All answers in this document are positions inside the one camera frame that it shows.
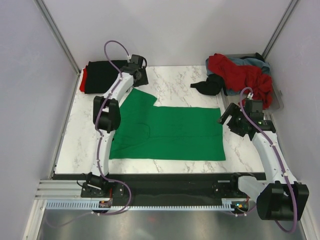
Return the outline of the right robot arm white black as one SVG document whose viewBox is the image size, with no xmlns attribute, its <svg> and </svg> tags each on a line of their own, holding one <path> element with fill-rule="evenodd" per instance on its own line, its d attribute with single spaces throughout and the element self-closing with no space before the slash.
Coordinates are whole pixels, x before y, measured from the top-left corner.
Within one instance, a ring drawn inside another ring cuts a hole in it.
<svg viewBox="0 0 320 240">
<path fill-rule="evenodd" d="M 309 189 L 290 171 L 278 144 L 276 128 L 271 120 L 264 118 L 262 101 L 246 100 L 242 107 L 230 103 L 217 122 L 226 124 L 232 133 L 249 137 L 266 177 L 263 184 L 253 175 L 236 174 L 236 180 L 229 184 L 230 193 L 235 197 L 243 194 L 250 197 L 262 220 L 299 221 Z"/>
</svg>

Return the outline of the green t shirt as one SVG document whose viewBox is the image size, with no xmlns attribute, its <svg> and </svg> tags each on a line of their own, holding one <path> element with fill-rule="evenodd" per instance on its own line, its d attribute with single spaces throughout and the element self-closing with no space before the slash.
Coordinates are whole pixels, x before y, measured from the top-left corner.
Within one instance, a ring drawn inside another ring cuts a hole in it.
<svg viewBox="0 0 320 240">
<path fill-rule="evenodd" d="M 110 159 L 225 161 L 219 108 L 155 106 L 133 89 L 120 106 Z"/>
</svg>

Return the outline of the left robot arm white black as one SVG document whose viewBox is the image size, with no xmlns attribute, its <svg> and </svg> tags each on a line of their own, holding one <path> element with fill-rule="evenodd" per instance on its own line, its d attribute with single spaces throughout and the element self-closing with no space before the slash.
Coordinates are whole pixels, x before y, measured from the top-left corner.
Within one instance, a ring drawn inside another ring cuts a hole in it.
<svg viewBox="0 0 320 240">
<path fill-rule="evenodd" d="M 123 67 L 111 87 L 101 96 L 93 99 L 93 123 L 97 131 L 95 161 L 86 175 L 85 183 L 99 197 L 106 196 L 110 185 L 109 157 L 116 130 L 121 124 L 120 101 L 125 93 L 135 87 L 147 85 L 146 67 Z"/>
</svg>

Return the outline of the clear plastic bin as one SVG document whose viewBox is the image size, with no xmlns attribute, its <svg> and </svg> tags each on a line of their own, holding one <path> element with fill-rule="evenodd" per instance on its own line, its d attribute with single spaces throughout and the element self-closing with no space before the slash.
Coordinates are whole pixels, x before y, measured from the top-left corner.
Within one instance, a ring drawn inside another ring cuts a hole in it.
<svg viewBox="0 0 320 240">
<path fill-rule="evenodd" d="M 259 59 L 259 60 L 264 60 L 264 62 L 268 65 L 270 65 L 270 63 L 268 62 L 268 60 L 263 57 L 261 54 L 259 54 L 258 52 L 256 53 L 243 53 L 243 54 L 226 54 L 226 56 L 228 58 L 254 58 L 254 59 Z M 277 112 L 283 109 L 284 104 L 282 101 L 282 93 L 281 91 L 278 90 L 277 85 L 275 83 L 274 80 L 272 80 L 272 103 L 270 105 L 270 107 L 267 109 L 268 112 L 273 113 L 273 112 Z M 239 100 L 239 95 L 225 95 L 224 91 L 221 91 L 221 100 L 222 100 L 222 104 L 223 107 L 226 109 L 228 107 L 228 105 L 230 103 L 237 103 Z"/>
</svg>

